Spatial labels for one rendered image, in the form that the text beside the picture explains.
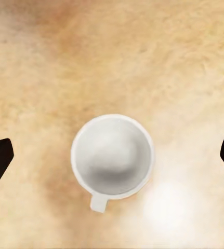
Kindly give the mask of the coffee cup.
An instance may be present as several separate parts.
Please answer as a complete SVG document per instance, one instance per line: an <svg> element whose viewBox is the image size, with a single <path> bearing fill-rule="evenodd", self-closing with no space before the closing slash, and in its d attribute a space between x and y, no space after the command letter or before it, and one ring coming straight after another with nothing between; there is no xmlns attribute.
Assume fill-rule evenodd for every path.
<svg viewBox="0 0 224 249"><path fill-rule="evenodd" d="M155 167L153 138L127 115L90 120L71 146L76 180L92 196L89 207L103 213L108 200L128 198L143 189Z"/></svg>

